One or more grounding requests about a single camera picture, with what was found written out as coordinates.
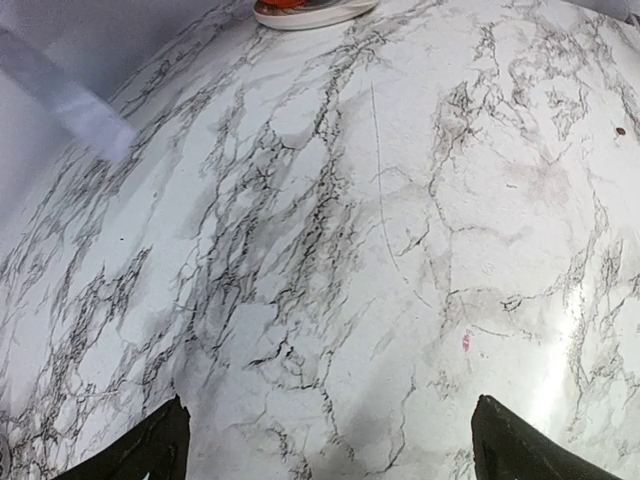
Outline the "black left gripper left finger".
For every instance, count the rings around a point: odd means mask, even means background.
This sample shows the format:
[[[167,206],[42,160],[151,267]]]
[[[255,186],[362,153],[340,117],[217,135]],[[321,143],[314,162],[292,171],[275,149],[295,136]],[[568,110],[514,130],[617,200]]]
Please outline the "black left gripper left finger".
[[[109,447],[57,479],[184,479],[189,444],[190,414],[176,396]]]

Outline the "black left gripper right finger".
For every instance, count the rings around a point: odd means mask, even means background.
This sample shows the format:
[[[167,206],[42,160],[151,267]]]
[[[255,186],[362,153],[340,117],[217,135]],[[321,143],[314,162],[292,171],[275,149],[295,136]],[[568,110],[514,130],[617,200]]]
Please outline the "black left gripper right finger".
[[[481,480],[614,480],[615,475],[554,443],[490,395],[471,418],[475,475]]]

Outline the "lavender folding umbrella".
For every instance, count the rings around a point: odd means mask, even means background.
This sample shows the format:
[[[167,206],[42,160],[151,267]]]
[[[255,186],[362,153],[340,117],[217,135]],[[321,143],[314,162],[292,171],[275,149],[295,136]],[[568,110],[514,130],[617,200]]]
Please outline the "lavender folding umbrella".
[[[5,27],[1,29],[1,72],[102,158],[124,160],[136,137],[130,123],[43,52]]]

